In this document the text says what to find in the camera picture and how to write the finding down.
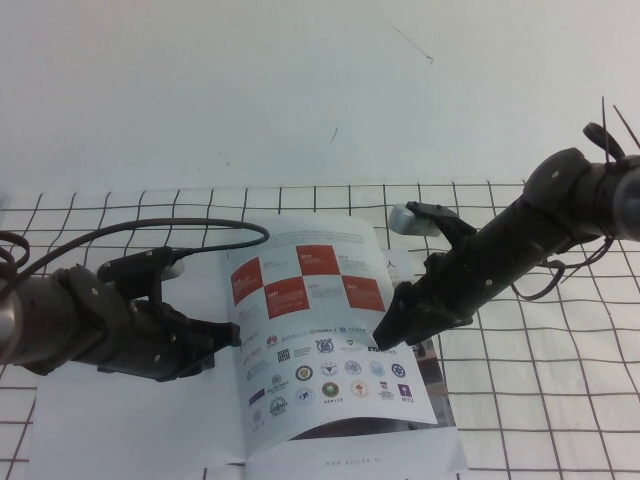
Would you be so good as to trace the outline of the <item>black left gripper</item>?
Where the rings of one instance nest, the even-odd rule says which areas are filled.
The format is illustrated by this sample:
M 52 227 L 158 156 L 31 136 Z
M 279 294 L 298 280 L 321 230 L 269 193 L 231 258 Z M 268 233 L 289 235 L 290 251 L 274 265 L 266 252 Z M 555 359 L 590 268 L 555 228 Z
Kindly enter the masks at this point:
M 235 323 L 195 320 L 166 303 L 134 300 L 130 306 L 133 334 L 123 347 L 129 375 L 158 382 L 197 376 L 215 367 L 213 351 L 241 345 Z

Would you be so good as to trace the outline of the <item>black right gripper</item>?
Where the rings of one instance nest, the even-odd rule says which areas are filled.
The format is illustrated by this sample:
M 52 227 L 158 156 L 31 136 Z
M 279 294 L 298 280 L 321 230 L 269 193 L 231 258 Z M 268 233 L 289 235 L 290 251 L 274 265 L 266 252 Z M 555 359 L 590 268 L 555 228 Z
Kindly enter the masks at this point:
M 433 254 L 425 265 L 425 275 L 416 284 L 423 302 L 418 316 L 410 314 L 419 301 L 414 285 L 408 281 L 399 283 L 373 332 L 380 350 L 392 349 L 414 335 L 413 343 L 418 343 L 470 326 L 480 307 L 491 299 L 494 280 L 484 270 L 487 263 L 468 245 L 453 247 L 446 254 Z

